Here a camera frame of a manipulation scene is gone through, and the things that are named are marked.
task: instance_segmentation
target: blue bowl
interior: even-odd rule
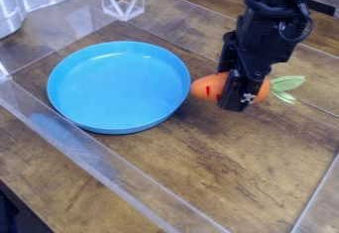
[[[49,100],[85,130],[127,134],[159,124],[188,95],[185,64],[166,50],[137,42],[83,48],[53,69]]]

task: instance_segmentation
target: plastic enclosure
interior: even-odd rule
[[[126,22],[213,62],[218,60],[221,36],[236,24],[234,19],[184,0],[130,0],[129,2],[67,0],[34,11],[29,14],[19,32],[21,41],[29,42],[31,47],[27,49],[19,44],[6,45],[0,42],[0,104],[166,232],[228,232],[228,225],[221,226],[204,211],[196,209],[194,204],[189,204],[142,173],[15,82],[15,73],[27,67],[31,68],[38,59],[114,21]],[[27,55],[18,54],[26,51],[30,51]],[[324,85],[317,86],[321,80],[312,72],[321,61],[324,70],[339,73],[337,57],[300,45],[289,66],[276,66],[273,75],[282,76],[297,72],[298,64],[305,60],[309,70],[302,69],[300,72],[313,81],[305,88],[297,89],[293,96],[304,105],[312,105],[314,104],[312,91],[317,89],[316,98],[320,97],[317,106],[337,116],[339,109],[325,102],[339,98],[339,91],[336,94],[329,94],[328,91],[332,90],[325,88],[334,86],[339,80],[337,78],[326,80]],[[310,224],[310,221],[318,218],[316,210],[322,205],[325,189],[337,188],[337,160],[334,162],[293,232],[310,232],[305,224]],[[330,211],[332,214],[337,214],[339,197],[330,196],[330,199]]]

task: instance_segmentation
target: toy carrot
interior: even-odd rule
[[[226,72],[220,72],[204,76],[193,81],[190,85],[190,93],[198,99],[218,102],[228,78]],[[262,102],[272,93],[281,101],[293,103],[294,98],[285,92],[296,88],[304,82],[304,76],[286,76],[273,80],[264,79],[257,96],[253,103]]]

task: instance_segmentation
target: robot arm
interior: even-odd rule
[[[253,102],[270,65],[288,61],[313,26],[309,0],[244,1],[246,10],[237,27],[224,34],[217,69],[229,72],[218,106],[238,112]]]

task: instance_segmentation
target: metal bracket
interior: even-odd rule
[[[11,79],[11,76],[10,76],[2,62],[0,61],[0,83],[7,79]]]
[[[118,21],[126,22],[129,19],[135,17],[143,12],[143,0],[99,0],[102,12]]]

